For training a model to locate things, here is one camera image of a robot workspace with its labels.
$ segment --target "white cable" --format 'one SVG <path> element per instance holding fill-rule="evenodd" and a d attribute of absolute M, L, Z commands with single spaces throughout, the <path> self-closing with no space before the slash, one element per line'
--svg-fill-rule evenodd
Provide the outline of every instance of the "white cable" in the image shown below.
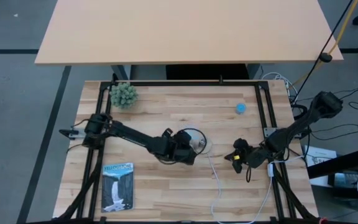
<path fill-rule="evenodd" d="M 216 199 L 215 199 L 215 200 L 212 202 L 212 204 L 211 204 L 211 214 L 212 214 L 213 219 L 214 219 L 217 223 L 219 223 L 219 224 L 227 224 L 227 223 L 223 223 L 223 222 L 217 221 L 217 220 L 215 219 L 214 206 L 215 206 L 215 203 L 218 202 L 219 199 L 220 199 L 221 196 L 222 196 L 222 188 L 221 188 L 221 182 L 219 181 L 218 175 L 217 175 L 217 173 L 216 173 L 216 171 L 215 171 L 215 168 L 214 168 L 214 166 L 213 166 L 213 164 L 212 164 L 211 157 L 209 156 L 209 153 L 207 153 L 207 156 L 208 156 L 209 164 L 211 165 L 212 171 L 213 171 L 213 173 L 214 173 L 214 175 L 215 175 L 216 182 L 218 183 L 218 197 L 216 197 Z M 301 157 L 303 157 L 303 156 L 298 156 L 298 157 L 295 157 L 295 158 L 293 158 L 293 159 L 289 159 L 289 160 L 287 160 L 287 161 L 272 161 L 272 162 L 269 162 L 268 166 L 269 166 L 270 164 L 272 164 L 272 163 L 294 161 L 295 159 L 299 159 L 299 158 L 301 158 Z M 251 222 L 247 222 L 247 223 L 231 223 L 231 224 L 252 224 L 252 223 L 254 223 L 254 222 L 258 219 L 259 214 L 260 214 L 260 211 L 262 211 L 262 208 L 263 208 L 264 205 L 265 205 L 265 202 L 266 202 L 266 200 L 267 200 L 267 197 L 269 196 L 270 189 L 272 188 L 272 180 L 273 180 L 273 177 L 270 178 L 270 184 L 269 184 L 269 186 L 268 186 L 265 199 L 264 199 L 264 201 L 262 202 L 262 205 L 260 206 L 260 209 L 259 209 L 259 211 L 258 211 L 258 214 L 256 214 L 254 220 L 252 220 Z"/>
<path fill-rule="evenodd" d="M 260 79 L 264 80 L 265 77 L 267 77 L 267 76 L 269 76 L 269 75 L 275 75 L 274 78 L 273 78 L 273 80 L 283 80 L 283 81 L 284 81 L 285 87 L 287 88 L 288 96 L 291 95 L 290 89 L 289 89 L 290 86 L 292 86 L 292 89 L 293 89 L 293 91 L 295 92 L 295 95 L 296 95 L 296 96 L 298 95 L 298 90 L 296 90 L 296 88 L 295 88 L 295 86 L 293 86 L 292 82 L 291 82 L 289 79 L 285 78 L 282 74 L 280 74 L 280 73 L 278 73 L 278 72 L 269 72 L 269 73 L 263 75 L 262 78 L 260 78 Z M 298 97 L 296 97 L 296 98 L 293 100 L 293 103 L 296 103 L 297 100 L 298 100 Z"/>

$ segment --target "wooden desk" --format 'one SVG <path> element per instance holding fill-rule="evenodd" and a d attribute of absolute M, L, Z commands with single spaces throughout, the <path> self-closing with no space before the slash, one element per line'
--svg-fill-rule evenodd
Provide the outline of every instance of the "wooden desk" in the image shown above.
<path fill-rule="evenodd" d="M 59 0 L 35 62 L 314 61 L 330 32 L 317 0 Z"/>
<path fill-rule="evenodd" d="M 288 126 L 292 124 L 293 116 L 284 84 L 282 81 L 269 83 L 277 124 L 279 127 Z M 85 83 L 76 123 L 94 113 L 99 84 Z M 139 93 L 137 103 L 127 111 L 112 108 L 114 119 L 151 136 L 161 135 L 166 128 L 174 132 L 188 125 L 200 129 L 213 142 L 211 157 L 223 188 L 222 198 L 215 208 L 216 217 L 222 221 L 253 220 L 269 186 L 266 164 L 253 169 L 251 182 L 247 183 L 245 172 L 236 174 L 231 163 L 223 157 L 234 150 L 232 144 L 237 138 L 247 139 L 254 146 L 263 140 L 254 87 L 136 88 Z M 237 115 L 235 106 L 241 102 L 247 105 L 247 111 Z M 72 141 L 70 145 L 79 143 L 80 140 Z M 301 152 L 298 142 L 293 142 L 290 147 Z M 54 216 L 61 215 L 81 189 L 86 155 L 87 149 L 84 147 L 75 147 L 68 153 Z M 213 220 L 209 207 L 218 195 L 218 186 L 206 155 L 199 155 L 193 166 L 167 166 L 159 163 L 140 146 L 123 139 L 108 138 L 103 164 L 122 162 L 133 162 L 135 165 L 135 209 L 101 213 L 99 189 L 96 220 L 100 216 L 107 216 L 108 220 L 125 221 Z M 287 170 L 294 193 L 311 213 L 317 215 L 305 163 L 301 159 L 289 162 Z M 89 209 L 90 195 L 91 190 L 87 195 L 85 211 Z M 285 215 L 289 217 L 285 195 L 283 192 L 281 195 Z M 277 216 L 272 190 L 258 220 L 269 220 L 270 216 Z"/>

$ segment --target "yellow cable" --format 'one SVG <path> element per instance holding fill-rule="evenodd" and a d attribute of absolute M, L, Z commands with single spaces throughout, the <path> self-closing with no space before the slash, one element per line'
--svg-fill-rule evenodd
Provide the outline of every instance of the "yellow cable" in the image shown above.
<path fill-rule="evenodd" d="M 341 27 L 341 31 L 339 32 L 339 35 L 338 35 L 338 38 L 336 39 L 335 41 L 335 44 L 333 45 L 333 47 L 331 48 L 331 50 L 329 50 L 328 54 L 331 55 L 332 52 L 334 51 L 334 49 L 336 48 L 336 46 L 338 46 L 338 43 L 339 41 L 341 41 L 342 39 L 342 36 L 343 36 L 343 33 L 345 32 L 346 30 L 346 25 L 347 23 L 349 22 L 349 19 L 350 17 L 352 16 L 352 13 L 354 11 L 354 9 L 356 8 L 356 5 L 358 3 L 358 0 L 355 0 L 349 10 L 349 12 L 347 13 L 347 16 L 345 18 L 345 21 L 344 23 L 342 24 L 342 27 Z M 317 70 L 319 67 L 321 67 L 323 65 L 323 62 L 322 61 L 319 61 L 318 64 L 316 65 L 316 67 L 314 68 L 314 70 Z M 308 76 L 309 73 L 306 73 L 304 74 L 301 78 L 299 78 L 297 81 L 295 81 L 293 83 L 292 86 L 290 86 L 290 88 L 293 88 L 293 86 L 295 86 L 296 84 L 298 84 L 299 82 L 302 82 L 307 76 Z"/>

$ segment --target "gray floor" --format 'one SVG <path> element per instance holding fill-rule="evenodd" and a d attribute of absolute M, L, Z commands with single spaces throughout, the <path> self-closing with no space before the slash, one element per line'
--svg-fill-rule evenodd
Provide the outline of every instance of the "gray floor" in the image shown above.
<path fill-rule="evenodd" d="M 0 49 L 39 48 L 55 3 L 55 0 L 0 0 Z M 320 4 L 333 27 L 346 2 L 320 1 Z M 340 46 L 358 47 L 358 27 L 347 28 Z M 358 54 L 344 57 L 345 61 L 330 63 L 316 71 L 300 98 L 312 97 L 321 90 L 358 87 Z M 16 222 L 63 70 L 63 67 L 36 67 L 34 59 L 33 55 L 0 55 L 0 223 Z M 310 63 L 268 64 L 264 70 L 296 80 L 310 67 Z M 163 79 L 164 72 L 164 66 L 144 65 L 133 69 L 132 78 Z M 68 139 L 59 135 L 58 130 L 73 124 L 84 80 L 110 78 L 109 67 L 73 67 L 28 221 L 48 220 L 52 215 L 68 147 Z M 345 102 L 352 100 L 358 101 L 358 93 Z M 337 117 L 319 121 L 312 128 L 344 123 L 358 123 L 358 111 L 345 105 Z M 328 138 L 352 130 L 338 129 L 319 136 Z M 331 141 L 312 138 L 311 145 L 347 154 L 358 150 L 358 133 Z M 322 217 L 351 212 L 324 189 L 314 189 L 314 196 Z M 338 220 L 358 222 L 358 214 Z"/>

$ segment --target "green artificial plant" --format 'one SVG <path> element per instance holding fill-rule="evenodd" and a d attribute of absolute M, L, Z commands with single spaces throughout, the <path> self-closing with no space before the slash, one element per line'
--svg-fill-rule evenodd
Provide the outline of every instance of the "green artificial plant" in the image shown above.
<path fill-rule="evenodd" d="M 130 108 L 138 97 L 135 87 L 129 83 L 119 83 L 113 86 L 110 95 L 112 105 L 121 109 Z"/>

